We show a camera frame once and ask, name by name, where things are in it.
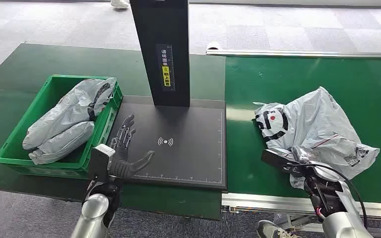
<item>white sneaker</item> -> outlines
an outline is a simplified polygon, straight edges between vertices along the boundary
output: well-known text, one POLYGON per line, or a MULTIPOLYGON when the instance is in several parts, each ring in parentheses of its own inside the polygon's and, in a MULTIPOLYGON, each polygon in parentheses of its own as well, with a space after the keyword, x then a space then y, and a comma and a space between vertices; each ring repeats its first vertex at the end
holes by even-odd
POLYGON ((129 0, 111 0, 110 4, 118 9, 126 9, 129 7, 129 0))
POLYGON ((301 238, 267 220, 257 223, 256 233, 259 238, 301 238))

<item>gray plastic bag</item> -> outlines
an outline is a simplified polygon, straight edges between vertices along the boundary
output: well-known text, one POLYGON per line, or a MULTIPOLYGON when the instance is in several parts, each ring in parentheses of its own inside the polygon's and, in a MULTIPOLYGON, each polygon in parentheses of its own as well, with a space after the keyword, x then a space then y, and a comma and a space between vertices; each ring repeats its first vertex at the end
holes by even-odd
MULTIPOLYGON (((380 151, 361 143, 343 109, 322 87, 286 105, 266 104, 255 110, 255 118, 268 149, 294 160, 293 146, 311 148, 318 162, 349 179, 370 167, 380 151)), ((303 182, 290 175, 293 187, 303 188, 303 182)))
POLYGON ((28 128, 22 147, 33 149, 79 122, 95 120, 110 100, 115 83, 116 78, 113 77, 86 79, 78 83, 54 108, 28 128))
POLYGON ((93 134, 94 122, 80 122, 61 134, 38 146, 38 150, 28 154, 35 165, 49 164, 62 159, 93 134))

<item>yellow warning label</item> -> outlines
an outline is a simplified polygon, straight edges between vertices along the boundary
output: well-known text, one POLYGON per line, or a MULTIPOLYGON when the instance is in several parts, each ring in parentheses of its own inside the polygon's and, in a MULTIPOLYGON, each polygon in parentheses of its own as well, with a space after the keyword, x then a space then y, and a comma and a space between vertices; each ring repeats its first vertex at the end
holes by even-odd
POLYGON ((162 69, 163 69, 164 86, 170 87, 169 67, 168 66, 162 66, 162 69))

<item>green crate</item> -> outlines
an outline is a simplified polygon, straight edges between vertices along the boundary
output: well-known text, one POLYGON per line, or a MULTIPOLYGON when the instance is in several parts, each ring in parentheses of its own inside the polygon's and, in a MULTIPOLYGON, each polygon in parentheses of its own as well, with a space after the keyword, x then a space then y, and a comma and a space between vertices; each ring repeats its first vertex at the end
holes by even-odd
POLYGON ((110 129, 120 107, 123 95, 118 83, 113 90, 113 98, 97 116, 91 138, 65 158, 46 165, 35 165, 28 157, 31 152, 22 148, 22 141, 27 129, 84 79, 107 79, 109 77, 52 75, 50 76, 30 107, 12 131, 0 149, 0 163, 11 167, 24 175, 51 176, 72 179, 87 179, 87 167, 90 161, 91 148, 106 143, 110 129))

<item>green workbench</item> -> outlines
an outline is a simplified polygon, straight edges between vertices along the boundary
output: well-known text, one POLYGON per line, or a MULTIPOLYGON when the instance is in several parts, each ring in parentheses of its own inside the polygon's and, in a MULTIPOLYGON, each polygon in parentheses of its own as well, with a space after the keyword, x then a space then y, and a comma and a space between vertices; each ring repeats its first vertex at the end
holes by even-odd
MULTIPOLYGON (((252 102, 286 104, 323 86, 362 142, 381 149, 381 59, 191 55, 190 61, 191 97, 226 100, 230 194, 306 197, 290 187, 288 175, 260 161, 265 144, 252 122, 252 102)), ((51 74, 115 76, 125 95, 150 96, 138 51, 22 44, 0 66, 0 147, 51 74)), ((366 202, 381 203, 381 153, 353 182, 366 202)), ((0 165, 0 190, 79 201, 87 185, 19 175, 0 165)), ((132 209, 221 218, 222 194, 216 191, 126 184, 123 198, 132 209)))
MULTIPOLYGON (((224 100, 224 57, 191 56, 191 97, 224 100)), ((141 52, 21 44, 0 65, 0 147, 52 74, 115 76, 124 95, 151 96, 141 52)), ((81 201, 88 181, 20 175, 0 164, 0 190, 81 201)), ((125 184, 123 206, 221 218, 221 193, 125 184)))
MULTIPOLYGON (((233 168, 227 171, 229 192, 306 197, 291 188, 288 175, 260 162, 266 145, 251 121, 259 107, 252 102, 287 104, 319 86, 343 108, 362 143, 381 149, 381 59, 227 57, 227 159, 233 168)), ((381 203, 381 151, 353 183, 364 201, 381 203)))

